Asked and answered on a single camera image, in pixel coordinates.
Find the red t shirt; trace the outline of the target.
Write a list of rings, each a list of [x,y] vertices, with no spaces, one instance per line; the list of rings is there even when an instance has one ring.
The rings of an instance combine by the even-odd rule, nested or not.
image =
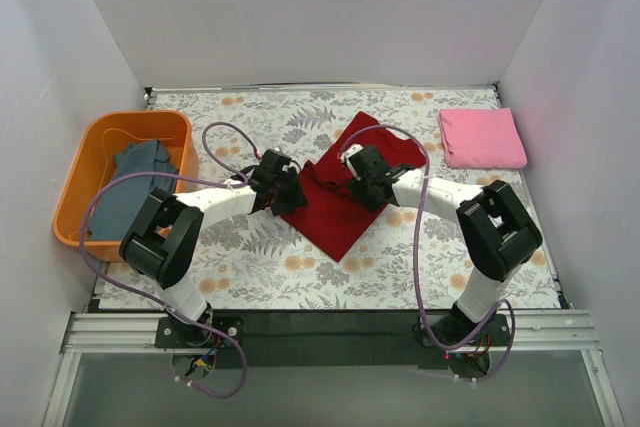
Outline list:
[[[345,256],[383,211],[381,207],[367,210],[348,189],[352,175],[340,162],[339,154],[349,137],[357,134],[357,143],[376,147],[392,166],[405,163],[417,168],[425,164],[424,155],[416,143],[402,140],[378,125],[374,117],[364,112],[357,113],[317,162],[304,164],[299,181],[308,204],[282,216],[285,222],[336,262]]]

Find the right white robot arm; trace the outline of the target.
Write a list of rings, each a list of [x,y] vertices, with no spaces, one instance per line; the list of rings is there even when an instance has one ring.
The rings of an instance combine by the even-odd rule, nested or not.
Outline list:
[[[349,189],[367,209],[389,204],[414,208],[413,284],[422,329],[432,345],[447,351],[475,344],[506,301],[503,294],[517,270],[542,245],[542,234],[512,187],[456,183],[429,176],[408,164],[391,166],[373,146],[355,144],[340,156],[352,174]],[[432,324],[424,307],[419,268],[422,214],[459,226],[473,264],[460,297]]]

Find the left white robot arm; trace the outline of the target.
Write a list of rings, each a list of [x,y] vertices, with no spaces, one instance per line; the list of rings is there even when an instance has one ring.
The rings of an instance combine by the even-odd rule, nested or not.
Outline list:
[[[259,163],[240,170],[221,187],[147,196],[120,243],[119,254],[152,281],[162,304],[179,316],[173,332],[200,347],[210,342],[213,310],[189,277],[203,229],[239,215],[269,210],[275,216],[306,207],[293,160],[273,149]]]

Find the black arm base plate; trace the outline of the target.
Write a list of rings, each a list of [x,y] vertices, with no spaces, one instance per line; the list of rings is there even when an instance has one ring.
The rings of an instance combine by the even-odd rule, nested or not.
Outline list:
[[[414,310],[217,310],[212,325],[240,344],[250,367],[447,367]],[[506,347],[506,316],[495,315],[481,332],[494,352]],[[167,315],[158,321],[154,347],[195,355],[217,342],[206,335]]]

